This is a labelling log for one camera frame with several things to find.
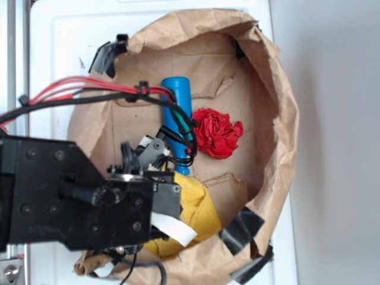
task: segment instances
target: white tag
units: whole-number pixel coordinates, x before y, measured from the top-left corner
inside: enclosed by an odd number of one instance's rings
[[[183,246],[187,246],[198,235],[183,221],[164,214],[152,212],[151,224]]]

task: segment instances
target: cable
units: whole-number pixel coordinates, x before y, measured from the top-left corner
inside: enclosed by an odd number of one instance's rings
[[[118,252],[116,252],[113,249],[107,250],[107,251],[103,251],[101,253],[102,254],[106,254],[106,255],[112,257],[113,261],[116,262],[114,265],[116,265],[118,262],[123,262],[123,263],[129,264],[129,265],[132,265],[134,263],[135,267],[145,267],[145,268],[148,268],[148,267],[152,267],[152,266],[157,266],[159,268],[160,274],[161,274],[161,285],[166,285],[166,283],[167,283],[166,269],[165,269],[164,265],[161,262],[152,261],[152,262],[143,264],[143,263],[135,262],[135,259],[133,261],[130,261],[129,259],[125,258],[125,253],[123,255],[121,255],[121,254],[119,254]]]
[[[133,261],[132,261],[132,264],[131,264],[131,269],[129,270],[128,275],[123,279],[123,281],[121,281],[121,283],[119,285],[123,285],[124,282],[126,282],[127,279],[129,278],[129,276],[131,276],[131,274],[133,272],[133,268],[135,268],[135,266],[136,266],[136,260],[137,260],[137,254],[134,254]]]
[[[82,86],[82,89],[76,92],[59,95],[63,91],[69,91],[72,88],[77,89],[79,86],[71,86],[70,88],[63,88],[57,90],[58,87],[62,87],[65,84],[73,83],[86,83],[87,85]],[[86,91],[116,91],[117,93],[112,93],[102,96],[93,96],[85,98],[73,99],[74,96],[79,93]],[[168,98],[168,101],[163,101],[149,97],[150,93],[163,94]],[[136,100],[144,100],[153,104],[168,107],[173,115],[174,121],[178,125],[179,132],[183,135],[186,145],[188,146],[188,158],[186,159],[176,159],[170,158],[174,164],[191,165],[194,157],[197,155],[198,144],[195,136],[195,132],[192,126],[191,120],[187,117],[186,113],[175,103],[172,99],[175,95],[172,90],[161,87],[161,86],[151,86],[149,87],[146,83],[140,84],[139,87],[127,87],[115,83],[110,83],[107,81],[98,80],[96,78],[90,77],[68,77],[59,80],[49,87],[45,88],[41,93],[39,93],[35,98],[28,101],[22,107],[10,111],[6,114],[0,116],[0,126],[3,126],[15,119],[16,117],[30,113],[35,110],[44,109],[47,107],[65,106],[65,105],[79,105],[88,103],[97,103],[108,100],[125,99],[128,102],[135,102]]]
[[[129,259],[126,259],[125,257],[121,258],[121,262],[123,262],[125,264],[129,264],[129,265],[132,263],[132,261],[130,261]],[[166,269],[165,269],[164,265],[161,262],[153,261],[153,262],[149,262],[149,263],[146,263],[146,264],[136,262],[135,266],[136,267],[145,267],[145,268],[152,267],[152,266],[157,266],[159,268],[160,274],[161,274],[161,283],[160,283],[160,285],[166,285],[166,283],[167,283]]]

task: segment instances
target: red wire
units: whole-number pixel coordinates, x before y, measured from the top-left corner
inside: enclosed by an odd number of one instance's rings
[[[66,84],[72,84],[72,83],[84,83],[87,85],[84,86],[71,86],[63,89],[58,89],[55,91],[52,91],[56,88],[62,87]],[[130,93],[130,94],[138,94],[138,89],[136,87],[128,87],[124,85],[119,85],[116,83],[111,83],[108,81],[96,79],[96,78],[91,78],[91,77],[83,77],[83,76],[73,76],[73,77],[66,77],[61,80],[58,80],[45,88],[42,92],[40,92],[35,98],[31,99],[29,101],[30,105],[34,105],[38,102],[44,101],[48,97],[52,97],[58,93],[61,93],[63,91],[68,91],[68,90],[73,90],[73,89],[79,89],[79,88],[102,88],[105,90],[110,90],[110,91],[118,91],[122,93]],[[147,88],[142,87],[142,92],[144,94],[147,94]],[[171,98],[172,91],[169,90],[168,88],[162,87],[162,86],[152,86],[150,87],[150,90],[152,93],[159,93],[162,95],[165,95],[168,99],[169,102],[173,103],[173,100]]]
[[[70,86],[70,84],[78,84],[78,83],[85,84],[85,85]],[[124,85],[108,82],[105,80],[100,80],[93,77],[72,76],[72,77],[66,77],[61,80],[55,81],[54,83],[46,87],[44,90],[42,90],[36,97],[31,99],[28,102],[28,105],[35,105],[40,102],[69,100],[69,99],[72,99],[76,94],[74,95],[72,93],[68,93],[68,94],[63,94],[60,96],[56,96],[56,95],[65,91],[89,89],[89,88],[98,88],[98,89],[103,89],[103,90],[115,91],[115,92],[120,92],[120,93],[128,93],[128,94],[136,94],[136,95],[139,93],[139,89],[137,87],[124,86]],[[149,90],[150,90],[150,93],[154,93],[154,94],[157,93],[157,94],[162,94],[166,96],[168,102],[173,103],[172,96],[174,97],[174,94],[172,90],[166,87],[162,87],[162,86],[151,86]],[[147,87],[141,87],[141,92],[143,95],[148,96]],[[12,110],[3,115],[0,115],[0,117],[8,113],[11,113],[13,111],[15,110]],[[0,127],[4,127],[6,124],[10,123],[11,121],[13,120],[9,120],[0,124]]]

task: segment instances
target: wire bundle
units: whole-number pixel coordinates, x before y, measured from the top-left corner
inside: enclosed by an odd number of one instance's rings
[[[109,94],[91,97],[79,97],[81,93],[88,91],[109,91]],[[161,94],[167,101],[149,97],[150,94]],[[148,86],[146,81],[140,82],[139,86],[129,87],[97,78],[85,76],[66,77],[58,80],[42,90],[36,97],[27,100],[20,98],[21,107],[0,115],[0,127],[10,123],[20,115],[49,107],[78,105],[104,102],[109,100],[125,99],[128,102],[144,100],[152,104],[168,107],[178,125],[179,132],[183,135],[188,147],[187,159],[169,160],[174,163],[189,165],[197,155],[197,138],[193,130],[193,123],[186,113],[176,104],[176,97],[172,90],[162,86]]]

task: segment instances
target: white wall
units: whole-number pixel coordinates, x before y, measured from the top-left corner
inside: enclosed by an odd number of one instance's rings
[[[380,284],[380,1],[270,2],[301,111],[299,284]]]

